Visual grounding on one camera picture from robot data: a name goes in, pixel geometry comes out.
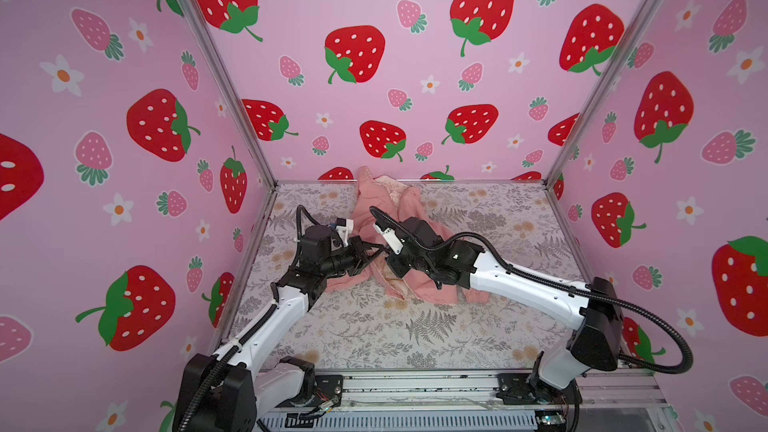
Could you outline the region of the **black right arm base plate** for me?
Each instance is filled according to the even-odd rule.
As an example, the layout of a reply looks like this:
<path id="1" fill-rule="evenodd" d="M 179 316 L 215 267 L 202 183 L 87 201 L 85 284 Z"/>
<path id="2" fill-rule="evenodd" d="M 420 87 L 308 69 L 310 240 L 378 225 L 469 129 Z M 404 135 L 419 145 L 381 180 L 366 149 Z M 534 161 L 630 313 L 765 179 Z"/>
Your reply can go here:
<path id="1" fill-rule="evenodd" d="M 542 381 L 529 378 L 526 373 L 501 373 L 497 375 L 496 398 L 505 405 L 549 406 L 581 405 L 582 398 L 576 381 L 564 390 L 556 389 Z"/>

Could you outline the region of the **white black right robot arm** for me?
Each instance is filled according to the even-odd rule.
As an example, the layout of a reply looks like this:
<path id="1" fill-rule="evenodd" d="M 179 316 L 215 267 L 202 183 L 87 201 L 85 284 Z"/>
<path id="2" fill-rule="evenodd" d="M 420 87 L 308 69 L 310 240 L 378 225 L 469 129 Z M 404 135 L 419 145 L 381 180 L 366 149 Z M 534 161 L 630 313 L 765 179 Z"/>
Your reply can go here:
<path id="1" fill-rule="evenodd" d="M 374 229 L 389 246 L 387 262 L 398 275 L 419 270 L 438 288 L 456 285 L 496 294 L 564 324 L 568 332 L 537 360 L 528 379 L 532 386 L 563 390 L 586 372 L 618 368 L 622 317 L 609 302 L 615 297 L 610 286 L 598 291 L 593 284 L 519 267 L 477 234 L 473 241 L 468 233 L 444 240 L 419 219 L 388 225 L 378 220 Z"/>

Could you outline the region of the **pink Snoopy hooded jacket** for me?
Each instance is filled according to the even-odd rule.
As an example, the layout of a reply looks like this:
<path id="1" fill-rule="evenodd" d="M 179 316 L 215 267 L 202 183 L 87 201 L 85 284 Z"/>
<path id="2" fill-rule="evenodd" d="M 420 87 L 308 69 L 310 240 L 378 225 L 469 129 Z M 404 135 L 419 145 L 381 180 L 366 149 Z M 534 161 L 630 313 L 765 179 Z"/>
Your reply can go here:
<path id="1" fill-rule="evenodd" d="M 421 202 L 420 189 L 407 186 L 387 176 L 373 177 L 370 170 L 362 167 L 358 170 L 357 202 L 351 214 L 354 222 L 353 234 L 362 240 L 384 245 L 386 241 L 374 229 L 374 217 L 370 208 L 375 206 L 390 215 L 393 219 L 403 222 L 410 218 L 426 221 L 432 230 L 444 239 L 453 235 L 450 229 L 427 215 Z M 460 294 L 469 303 L 486 304 L 490 294 L 487 292 L 467 290 L 455 285 L 444 285 L 438 288 L 427 274 L 412 269 L 402 278 L 397 277 L 383 256 L 377 257 L 360 274 L 350 277 L 331 279 L 328 281 L 329 292 L 341 291 L 373 278 L 388 296 L 399 300 L 418 299 L 439 305 L 456 305 Z"/>

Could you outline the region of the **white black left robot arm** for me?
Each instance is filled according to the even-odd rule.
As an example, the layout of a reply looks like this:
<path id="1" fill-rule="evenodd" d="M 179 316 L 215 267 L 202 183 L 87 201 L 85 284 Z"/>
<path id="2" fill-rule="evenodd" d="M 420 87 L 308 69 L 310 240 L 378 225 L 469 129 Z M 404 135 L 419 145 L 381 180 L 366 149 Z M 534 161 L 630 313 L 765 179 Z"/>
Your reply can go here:
<path id="1" fill-rule="evenodd" d="M 271 283 L 271 302 L 259 317 L 211 355 L 197 354 L 184 368 L 174 431 L 251 431 L 261 417 L 288 400 L 314 396 L 315 367 L 295 357 L 262 370 L 273 349 L 325 292 L 332 278 L 357 275 L 384 251 L 336 227 L 312 225 L 297 240 L 286 273 Z"/>

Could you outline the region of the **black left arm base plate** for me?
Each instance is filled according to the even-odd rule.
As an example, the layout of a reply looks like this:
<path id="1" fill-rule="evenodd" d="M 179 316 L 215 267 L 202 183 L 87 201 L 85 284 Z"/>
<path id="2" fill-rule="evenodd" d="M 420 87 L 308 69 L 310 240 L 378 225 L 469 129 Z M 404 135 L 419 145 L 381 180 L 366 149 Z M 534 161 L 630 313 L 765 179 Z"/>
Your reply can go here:
<path id="1" fill-rule="evenodd" d="M 319 374 L 302 385 L 299 395 L 287 399 L 280 407 L 314 408 L 332 401 L 338 405 L 342 399 L 344 376 L 339 374 Z"/>

